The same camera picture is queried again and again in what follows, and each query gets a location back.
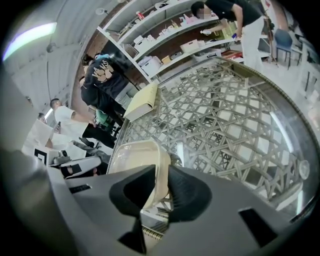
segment white pants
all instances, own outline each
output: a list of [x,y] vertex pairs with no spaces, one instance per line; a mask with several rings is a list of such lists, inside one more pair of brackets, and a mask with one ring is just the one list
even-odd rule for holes
[[115,97],[115,101],[118,102],[125,110],[129,107],[132,98],[136,95],[138,89],[132,84],[128,83],[126,87]]
[[263,64],[259,55],[258,46],[264,23],[264,18],[261,16],[253,23],[246,25],[242,29],[241,38],[244,65],[260,73],[263,71]]

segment table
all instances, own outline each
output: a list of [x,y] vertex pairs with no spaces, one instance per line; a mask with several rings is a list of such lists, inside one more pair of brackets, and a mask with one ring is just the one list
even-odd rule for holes
[[161,83],[155,106],[124,122],[116,147],[156,141],[171,164],[241,182],[289,219],[297,214],[302,190],[303,206],[315,195],[315,135],[290,98],[258,72],[216,57]]

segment beige plastic tray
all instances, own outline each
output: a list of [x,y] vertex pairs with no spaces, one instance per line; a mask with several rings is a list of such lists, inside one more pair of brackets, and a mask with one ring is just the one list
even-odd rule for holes
[[121,145],[115,152],[109,174],[123,172],[139,166],[155,165],[155,186],[144,209],[155,206],[168,194],[169,154],[156,142],[143,140]]

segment white shelving unit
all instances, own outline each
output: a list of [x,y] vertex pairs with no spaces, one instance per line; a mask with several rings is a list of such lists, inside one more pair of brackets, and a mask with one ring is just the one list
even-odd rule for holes
[[[155,26],[161,24],[162,22],[171,19],[174,16],[177,16],[179,14],[182,14],[190,9],[190,6],[192,3],[196,2],[197,0],[179,0],[176,2],[172,2],[171,4],[156,10],[152,13],[150,13],[148,16],[146,16],[143,20],[141,20],[138,24],[135,24],[127,33],[125,33],[119,41],[116,41],[114,38],[111,37],[110,33],[107,32],[110,31],[120,31],[123,29],[129,22],[132,22],[137,16],[136,12],[144,12],[145,10],[150,10],[152,6],[154,6],[155,3],[161,2],[160,0],[132,0],[128,4],[126,4],[103,28],[98,27],[97,29],[106,37],[108,38],[131,62],[132,64],[138,69],[138,71],[145,77],[145,79],[150,83],[152,80],[157,78],[157,75],[164,71],[165,69],[169,68],[171,65],[183,60],[184,58],[195,54],[197,52],[200,52],[204,49],[211,48],[214,46],[218,46],[221,44],[227,44],[234,42],[235,39],[229,38],[224,40],[218,40],[212,43],[208,43],[202,47],[199,47],[198,49],[195,49],[191,52],[186,52],[182,54],[181,56],[173,59],[168,64],[163,64],[157,71],[152,73],[151,75],[147,75],[144,70],[138,65],[137,61],[146,56],[151,51],[158,48],[160,45],[162,45],[165,42],[168,42],[169,40],[173,39],[179,34],[185,33],[189,30],[192,30],[196,27],[200,27],[206,24],[209,24],[215,20],[218,19],[218,17],[214,16],[210,19],[206,20],[199,20],[195,21],[193,23],[190,23],[186,26],[181,26],[177,29],[175,29],[173,32],[159,38],[158,40],[155,40],[152,44],[150,43],[148,48],[146,48],[144,51],[139,52],[135,57],[131,57],[127,51],[122,47],[122,44],[131,44],[135,38],[137,38],[140,35],[146,34],[148,31],[150,31]],[[267,39],[267,35],[261,35],[262,39]],[[270,53],[268,52],[260,52],[261,58],[268,57]],[[243,62],[243,58],[237,58],[235,59],[237,62]]]

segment storage box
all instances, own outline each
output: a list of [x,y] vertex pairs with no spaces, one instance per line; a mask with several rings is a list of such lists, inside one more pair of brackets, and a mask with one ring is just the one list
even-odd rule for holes
[[133,40],[133,42],[134,42],[135,44],[138,44],[138,43],[140,43],[143,39],[144,39],[144,38],[143,38],[141,35],[139,35],[136,39]]
[[182,55],[182,52],[181,51],[178,51],[178,52],[176,52],[175,54],[172,54],[171,56],[170,56],[170,59],[171,60],[174,60],[175,58],[178,58],[179,56],[181,56]]
[[235,59],[235,58],[242,58],[242,51],[238,50],[226,50],[221,53],[221,56],[225,59]]
[[208,48],[191,55],[191,57],[195,59],[197,62],[202,62],[214,56],[221,57],[221,49]]
[[169,56],[166,56],[161,61],[162,61],[163,64],[168,64],[171,61],[171,59],[170,59]]
[[116,150],[109,174],[123,172],[140,166],[155,165],[155,186],[143,209],[155,206],[168,194],[169,154],[151,140],[131,142]]
[[194,51],[194,50],[199,48],[198,40],[195,39],[195,40],[192,40],[190,42],[187,42],[187,43],[181,45],[180,48],[184,53],[192,52],[192,51]]
[[158,58],[153,57],[141,67],[148,76],[154,74],[161,67],[161,63],[158,60]]
[[148,39],[144,38],[142,39],[140,42],[138,42],[134,48],[137,49],[137,51],[139,53],[145,51],[146,49],[148,49],[150,47],[150,42],[148,41]]

